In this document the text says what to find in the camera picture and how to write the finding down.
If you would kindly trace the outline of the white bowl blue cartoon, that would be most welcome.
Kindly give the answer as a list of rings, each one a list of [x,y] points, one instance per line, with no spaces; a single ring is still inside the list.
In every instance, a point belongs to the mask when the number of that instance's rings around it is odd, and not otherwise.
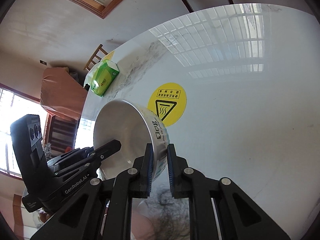
[[[120,141],[121,149],[101,162],[104,178],[114,178],[131,168],[149,143],[154,156],[152,179],[164,171],[169,135],[159,117],[146,107],[123,99],[108,102],[96,118],[93,146],[97,149],[113,139]]]

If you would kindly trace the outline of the dark wooden bench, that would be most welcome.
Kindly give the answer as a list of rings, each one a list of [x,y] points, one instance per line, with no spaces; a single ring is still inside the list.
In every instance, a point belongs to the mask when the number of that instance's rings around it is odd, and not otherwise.
[[[62,155],[75,147],[79,122],[66,120],[56,115],[47,116],[44,144],[50,144],[53,156]]]

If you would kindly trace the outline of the orange cloth covered furniture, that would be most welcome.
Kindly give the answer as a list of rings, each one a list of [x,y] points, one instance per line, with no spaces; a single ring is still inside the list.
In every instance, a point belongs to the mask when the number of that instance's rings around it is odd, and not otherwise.
[[[78,121],[87,97],[87,90],[74,80],[66,68],[47,68],[41,81],[40,105],[51,116]]]

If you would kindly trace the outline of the yellow hot warning sticker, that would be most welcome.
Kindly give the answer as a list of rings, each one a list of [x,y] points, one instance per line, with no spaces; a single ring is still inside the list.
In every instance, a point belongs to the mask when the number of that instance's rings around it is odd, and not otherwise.
[[[176,123],[187,105],[184,88],[177,83],[165,83],[151,95],[147,108],[155,113],[166,127]]]

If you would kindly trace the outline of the green tissue pack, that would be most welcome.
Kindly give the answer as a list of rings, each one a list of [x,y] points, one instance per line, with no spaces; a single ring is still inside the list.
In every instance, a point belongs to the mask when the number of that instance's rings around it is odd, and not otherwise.
[[[119,69],[116,63],[108,59],[102,60],[93,73],[90,82],[91,91],[102,97],[118,74]]]

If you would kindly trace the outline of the side window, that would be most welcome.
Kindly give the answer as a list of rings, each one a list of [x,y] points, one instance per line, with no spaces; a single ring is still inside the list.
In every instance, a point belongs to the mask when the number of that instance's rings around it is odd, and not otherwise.
[[[44,160],[40,149],[47,112],[35,101],[1,88],[1,172],[21,177]]]

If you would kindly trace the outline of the light wooden chair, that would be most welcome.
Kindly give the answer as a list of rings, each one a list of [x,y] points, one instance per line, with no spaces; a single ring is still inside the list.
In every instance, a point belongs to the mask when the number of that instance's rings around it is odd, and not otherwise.
[[[89,72],[95,64],[99,63],[107,55],[108,55],[108,52],[103,48],[103,45],[99,44],[97,49],[94,51],[94,53],[91,55],[91,57],[87,61],[84,67],[84,70]]]

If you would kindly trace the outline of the black wall switch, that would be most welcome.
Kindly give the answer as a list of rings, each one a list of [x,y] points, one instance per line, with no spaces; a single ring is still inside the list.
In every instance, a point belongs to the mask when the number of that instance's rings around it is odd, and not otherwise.
[[[43,65],[45,65],[45,66],[47,65],[47,62],[46,62],[46,61],[43,61],[43,60],[40,60],[40,63],[43,64]]]

